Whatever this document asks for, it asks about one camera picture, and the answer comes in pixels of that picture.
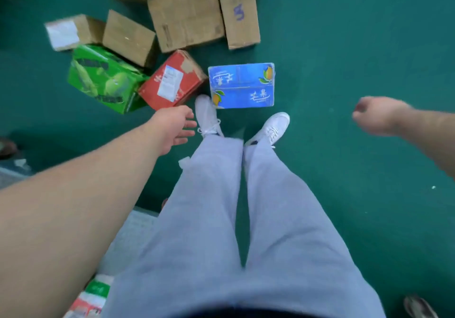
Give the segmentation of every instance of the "forearm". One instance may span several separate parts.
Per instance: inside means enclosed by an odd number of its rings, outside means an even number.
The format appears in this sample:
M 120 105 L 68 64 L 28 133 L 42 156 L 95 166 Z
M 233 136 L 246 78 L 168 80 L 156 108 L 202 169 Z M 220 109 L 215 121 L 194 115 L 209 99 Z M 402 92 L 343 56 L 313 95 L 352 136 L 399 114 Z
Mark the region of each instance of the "forearm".
M 151 174 L 161 151 L 152 126 L 0 191 L 0 316 L 69 307 Z
M 404 108 L 396 112 L 394 128 L 455 179 L 455 114 Z

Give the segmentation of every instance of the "green box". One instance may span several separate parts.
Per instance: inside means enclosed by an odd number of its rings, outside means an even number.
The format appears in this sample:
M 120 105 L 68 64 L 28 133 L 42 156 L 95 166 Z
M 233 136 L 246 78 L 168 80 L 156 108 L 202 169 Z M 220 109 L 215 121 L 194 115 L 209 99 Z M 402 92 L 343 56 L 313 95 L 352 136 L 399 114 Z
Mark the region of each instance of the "green box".
M 146 106 L 137 90 L 147 79 L 103 47 L 80 45 L 73 51 L 68 83 L 121 114 Z

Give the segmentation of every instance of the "person's right arm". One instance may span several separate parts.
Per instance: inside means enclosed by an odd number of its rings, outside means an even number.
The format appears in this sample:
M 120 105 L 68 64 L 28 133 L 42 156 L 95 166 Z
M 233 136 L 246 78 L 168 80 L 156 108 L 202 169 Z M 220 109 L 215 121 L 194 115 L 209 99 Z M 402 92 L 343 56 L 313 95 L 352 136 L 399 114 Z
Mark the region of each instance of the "person's right arm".
M 414 144 L 455 179 L 455 114 L 423 111 L 389 97 L 360 99 L 352 118 L 370 134 Z

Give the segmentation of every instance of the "purple handwritten marking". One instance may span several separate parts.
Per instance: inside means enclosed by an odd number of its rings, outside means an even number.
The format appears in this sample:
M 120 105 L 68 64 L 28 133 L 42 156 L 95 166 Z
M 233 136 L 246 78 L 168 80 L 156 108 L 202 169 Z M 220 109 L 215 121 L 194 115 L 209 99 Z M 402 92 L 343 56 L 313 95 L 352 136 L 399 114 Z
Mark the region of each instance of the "purple handwritten marking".
M 242 10 L 242 4 L 239 4 L 234 8 L 234 15 L 236 16 L 237 21 L 241 21 L 245 18 L 245 12 Z

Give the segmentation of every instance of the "red box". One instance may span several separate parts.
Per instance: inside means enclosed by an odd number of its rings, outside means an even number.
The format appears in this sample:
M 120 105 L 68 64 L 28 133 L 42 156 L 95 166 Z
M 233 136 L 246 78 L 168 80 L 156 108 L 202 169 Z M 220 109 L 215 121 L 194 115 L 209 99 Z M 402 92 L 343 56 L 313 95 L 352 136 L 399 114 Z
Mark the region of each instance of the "red box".
M 176 50 L 138 90 L 154 110 L 179 106 L 207 79 L 188 52 Z

